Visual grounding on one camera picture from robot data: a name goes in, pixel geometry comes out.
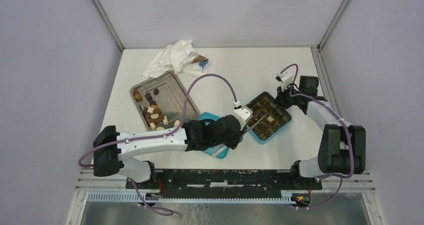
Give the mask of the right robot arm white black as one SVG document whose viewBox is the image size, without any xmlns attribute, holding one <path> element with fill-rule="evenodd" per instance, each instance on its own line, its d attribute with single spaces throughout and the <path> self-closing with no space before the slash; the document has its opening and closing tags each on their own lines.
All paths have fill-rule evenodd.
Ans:
<svg viewBox="0 0 424 225">
<path fill-rule="evenodd" d="M 319 79 L 301 76 L 299 84 L 290 73 L 279 74 L 275 102 L 284 109 L 298 107 L 322 131 L 317 156 L 298 160 L 290 168 L 289 184 L 302 189 L 309 178 L 324 179 L 330 176 L 349 179 L 360 175 L 366 168 L 366 130 L 352 125 L 338 115 L 327 99 L 318 95 Z"/>
</svg>

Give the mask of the stainless steel tray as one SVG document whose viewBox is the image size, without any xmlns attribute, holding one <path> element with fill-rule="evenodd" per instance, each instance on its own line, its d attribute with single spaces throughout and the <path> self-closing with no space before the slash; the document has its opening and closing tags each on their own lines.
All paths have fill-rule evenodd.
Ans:
<svg viewBox="0 0 424 225">
<path fill-rule="evenodd" d="M 170 71 L 134 85 L 129 92 L 148 131 L 172 128 L 176 121 L 189 122 L 201 115 L 191 98 L 184 105 L 187 90 Z"/>
</svg>

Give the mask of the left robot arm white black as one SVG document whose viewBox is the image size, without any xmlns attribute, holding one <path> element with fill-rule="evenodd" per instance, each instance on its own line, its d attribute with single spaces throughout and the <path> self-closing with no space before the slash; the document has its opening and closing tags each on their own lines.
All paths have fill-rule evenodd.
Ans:
<svg viewBox="0 0 424 225">
<path fill-rule="evenodd" d="M 206 151 L 219 145 L 235 149 L 242 141 L 246 123 L 234 115 L 218 120 L 203 119 L 185 122 L 178 129 L 145 133 L 117 132 L 107 126 L 93 143 L 93 174 L 96 177 L 122 175 L 145 189 L 157 183 L 155 165 L 136 157 L 159 152 Z"/>
</svg>

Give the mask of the teal chocolate box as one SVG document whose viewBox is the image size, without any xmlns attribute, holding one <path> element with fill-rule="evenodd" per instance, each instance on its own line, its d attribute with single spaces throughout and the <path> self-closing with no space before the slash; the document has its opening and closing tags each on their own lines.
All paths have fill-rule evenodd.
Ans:
<svg viewBox="0 0 424 225">
<path fill-rule="evenodd" d="M 292 116 L 266 91 L 260 93 L 246 106 L 253 113 L 247 123 L 249 133 L 260 145 L 266 144 L 292 120 Z"/>
</svg>

